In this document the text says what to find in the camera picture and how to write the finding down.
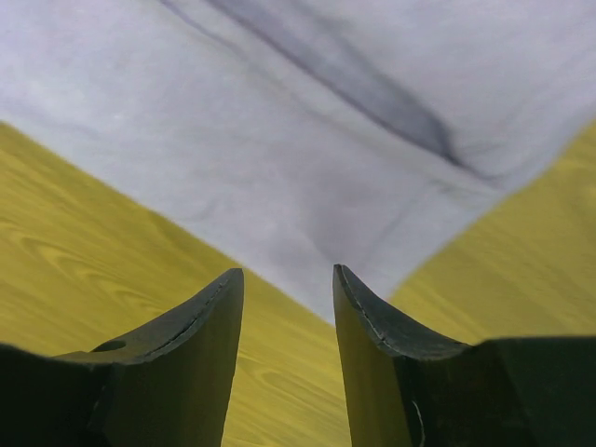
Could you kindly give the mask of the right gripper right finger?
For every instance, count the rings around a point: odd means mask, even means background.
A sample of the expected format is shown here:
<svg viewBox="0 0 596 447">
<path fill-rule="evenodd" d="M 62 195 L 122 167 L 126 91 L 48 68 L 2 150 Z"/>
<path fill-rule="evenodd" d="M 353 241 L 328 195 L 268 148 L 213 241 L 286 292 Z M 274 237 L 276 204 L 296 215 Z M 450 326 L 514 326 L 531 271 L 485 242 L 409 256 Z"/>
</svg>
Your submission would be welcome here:
<svg viewBox="0 0 596 447">
<path fill-rule="evenodd" d="M 350 269 L 333 307 L 355 446 L 591 446 L 595 340 L 467 345 L 410 318 Z"/>
</svg>

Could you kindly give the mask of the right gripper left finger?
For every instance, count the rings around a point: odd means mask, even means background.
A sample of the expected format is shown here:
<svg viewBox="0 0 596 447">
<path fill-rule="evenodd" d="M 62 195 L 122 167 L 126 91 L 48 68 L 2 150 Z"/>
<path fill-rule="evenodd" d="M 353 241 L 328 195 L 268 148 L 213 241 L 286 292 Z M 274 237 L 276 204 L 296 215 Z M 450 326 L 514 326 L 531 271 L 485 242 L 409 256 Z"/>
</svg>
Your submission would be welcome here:
<svg viewBox="0 0 596 447">
<path fill-rule="evenodd" d="M 1 347 L 5 446 L 218 446 L 237 363 L 240 269 L 89 352 Z"/>
</svg>

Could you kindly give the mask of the purple t shirt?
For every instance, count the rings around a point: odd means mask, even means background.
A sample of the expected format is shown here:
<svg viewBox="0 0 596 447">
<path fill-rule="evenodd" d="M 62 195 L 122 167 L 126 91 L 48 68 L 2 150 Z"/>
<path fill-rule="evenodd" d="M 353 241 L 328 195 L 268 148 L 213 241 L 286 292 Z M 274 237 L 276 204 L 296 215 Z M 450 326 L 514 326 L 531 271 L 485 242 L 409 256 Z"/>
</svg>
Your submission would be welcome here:
<svg viewBox="0 0 596 447">
<path fill-rule="evenodd" d="M 326 320 L 595 117 L 591 1 L 5 1 L 1 118 Z"/>
</svg>

